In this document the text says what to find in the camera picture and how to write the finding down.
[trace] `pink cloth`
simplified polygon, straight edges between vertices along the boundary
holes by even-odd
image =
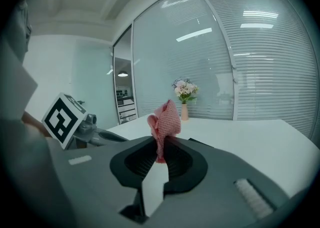
[[[181,131],[181,121],[176,104],[170,99],[167,103],[154,111],[155,115],[149,115],[147,121],[151,127],[151,134],[157,143],[158,163],[166,163],[164,159],[164,143],[166,136],[175,136]]]

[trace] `pink vase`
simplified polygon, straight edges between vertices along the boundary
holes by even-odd
[[[181,120],[187,121],[189,119],[187,104],[182,104]]]

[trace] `ribbed white pad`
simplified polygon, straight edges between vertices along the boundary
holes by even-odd
[[[258,219],[265,218],[273,213],[271,206],[259,195],[247,179],[237,180],[235,186]]]

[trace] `white table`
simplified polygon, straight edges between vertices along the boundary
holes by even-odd
[[[109,129],[129,140],[150,136],[143,116]],[[264,173],[289,197],[309,186],[320,167],[320,150],[282,120],[226,121],[190,118],[179,138],[194,138],[233,153]]]

